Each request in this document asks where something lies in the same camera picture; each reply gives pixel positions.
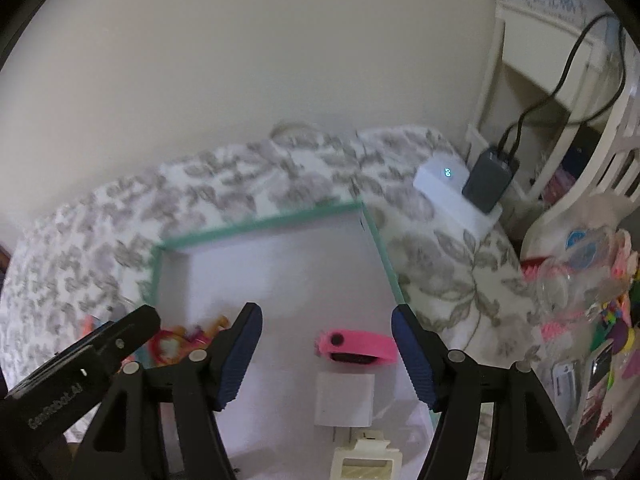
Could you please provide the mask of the pink bear toy figure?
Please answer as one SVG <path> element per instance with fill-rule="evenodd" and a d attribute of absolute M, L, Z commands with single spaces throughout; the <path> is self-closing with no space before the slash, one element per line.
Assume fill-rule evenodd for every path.
<path fill-rule="evenodd" d="M 143 314 L 130 312 L 121 318 L 111 318 L 101 322 L 94 316 L 87 315 L 78 333 L 78 344 L 83 344 L 90 336 L 99 336 L 107 328 L 111 328 L 122 321 L 144 320 Z M 193 350 L 206 349 L 212 340 L 224 330 L 231 326 L 229 319 L 224 315 L 218 315 L 213 322 L 208 325 L 192 325 L 184 327 L 175 325 L 169 328 L 161 328 L 148 341 L 134 353 L 126 356 L 122 360 L 122 365 L 138 361 L 141 364 L 154 366 L 168 366 L 178 363 L 182 358 Z"/>

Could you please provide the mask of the cream plastic clip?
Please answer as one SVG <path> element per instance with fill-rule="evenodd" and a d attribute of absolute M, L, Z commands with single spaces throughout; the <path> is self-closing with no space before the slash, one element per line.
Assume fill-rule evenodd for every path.
<path fill-rule="evenodd" d="M 334 450 L 330 479 L 396 480 L 401 466 L 402 453 L 382 431 L 363 430 Z"/>

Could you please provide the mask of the floral grey white blanket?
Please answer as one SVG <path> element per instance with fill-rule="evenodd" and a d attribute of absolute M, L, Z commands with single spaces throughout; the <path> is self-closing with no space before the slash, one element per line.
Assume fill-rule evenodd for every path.
<path fill-rule="evenodd" d="M 104 184 L 36 220 L 1 293 L 1 368 L 16 384 L 75 338 L 151 290 L 155 245 L 274 214 L 362 200 L 405 298 L 450 344 L 492 365 L 544 356 L 533 295 L 500 229 L 459 228 L 413 186 L 416 168 L 452 153 L 436 130 L 370 129 L 351 138 L 278 133 L 166 162 Z"/>

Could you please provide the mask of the clear glass cup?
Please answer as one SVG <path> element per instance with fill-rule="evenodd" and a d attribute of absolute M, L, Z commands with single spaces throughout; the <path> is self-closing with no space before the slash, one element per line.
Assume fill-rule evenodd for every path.
<path fill-rule="evenodd" d="M 542 318 L 558 323 L 592 318 L 597 306 L 620 296 L 625 282 L 613 274 L 616 254 L 615 232 L 605 226 L 544 260 L 534 281 Z"/>

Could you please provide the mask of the white charger cube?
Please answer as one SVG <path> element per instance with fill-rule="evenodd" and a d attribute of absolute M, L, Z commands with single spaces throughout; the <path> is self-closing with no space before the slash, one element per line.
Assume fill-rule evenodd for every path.
<path fill-rule="evenodd" d="M 332 429 L 369 428 L 373 422 L 375 376 L 319 372 L 316 378 L 314 424 Z"/>

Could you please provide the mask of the green rimmed white tray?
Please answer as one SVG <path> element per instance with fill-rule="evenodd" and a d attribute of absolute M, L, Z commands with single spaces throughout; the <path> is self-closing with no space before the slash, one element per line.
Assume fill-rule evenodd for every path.
<path fill-rule="evenodd" d="M 262 308 L 239 393 L 216 417 L 224 446 L 242 479 L 325 479 L 355 429 L 316 424 L 317 378 L 355 367 L 319 356 L 318 337 L 388 334 L 402 295 L 370 212 L 350 203 L 166 240 L 148 300 L 167 328 Z"/>

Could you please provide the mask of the pink smart watch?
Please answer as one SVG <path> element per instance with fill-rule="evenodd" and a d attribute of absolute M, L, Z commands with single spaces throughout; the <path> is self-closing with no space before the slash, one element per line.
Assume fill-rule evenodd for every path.
<path fill-rule="evenodd" d="M 398 350 L 392 337 L 365 330 L 328 330 L 316 341 L 318 356 L 357 365 L 392 365 Z"/>

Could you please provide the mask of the white lattice chair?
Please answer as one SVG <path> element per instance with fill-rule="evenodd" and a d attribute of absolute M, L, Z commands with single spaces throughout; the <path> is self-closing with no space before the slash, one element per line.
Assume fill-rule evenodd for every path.
<path fill-rule="evenodd" d="M 639 55 L 628 55 L 627 79 L 589 162 L 570 190 L 528 229 L 523 260 L 548 257 L 571 232 L 615 229 L 639 207 Z"/>

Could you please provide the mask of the dark grey power adapter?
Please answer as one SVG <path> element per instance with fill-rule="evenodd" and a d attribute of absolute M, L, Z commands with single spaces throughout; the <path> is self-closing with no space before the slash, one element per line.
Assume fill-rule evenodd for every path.
<path fill-rule="evenodd" d="M 506 192 L 518 168 L 520 162 L 515 156 L 490 146 L 473 166 L 462 188 L 462 196 L 480 212 L 489 214 Z"/>

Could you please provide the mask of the white power strip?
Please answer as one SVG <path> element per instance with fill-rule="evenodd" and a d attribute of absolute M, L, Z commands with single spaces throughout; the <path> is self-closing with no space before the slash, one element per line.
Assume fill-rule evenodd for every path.
<path fill-rule="evenodd" d="M 458 156 L 434 155 L 416 170 L 413 187 L 460 229 L 482 240 L 502 215 L 497 204 L 484 214 L 462 195 L 469 169 Z"/>

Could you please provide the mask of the white shelf unit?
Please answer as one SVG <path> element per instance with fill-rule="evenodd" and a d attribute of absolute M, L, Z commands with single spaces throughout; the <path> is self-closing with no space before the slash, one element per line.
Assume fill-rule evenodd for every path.
<path fill-rule="evenodd" d="M 487 67 L 480 96 L 474 115 L 465 133 L 468 144 L 466 162 L 473 166 L 480 153 L 494 139 L 486 139 L 480 131 L 485 115 L 490 107 L 496 77 L 504 67 L 535 86 L 545 96 L 550 96 L 555 84 L 560 80 L 562 69 L 570 48 L 578 40 L 580 31 L 559 18 L 525 9 L 514 3 L 499 0 L 496 4 L 494 36 L 488 54 Z M 563 110 L 570 113 L 570 119 L 579 119 L 597 103 L 598 85 L 614 73 L 616 48 L 610 48 L 605 41 L 588 34 L 577 49 L 566 81 L 553 97 Z M 578 128 L 572 125 L 553 128 L 555 144 L 542 166 L 534 183 L 525 185 L 523 181 L 512 181 L 501 203 L 504 209 L 525 210 L 540 206 L 538 195 L 552 177 L 551 165 L 561 161 L 570 141 Z"/>

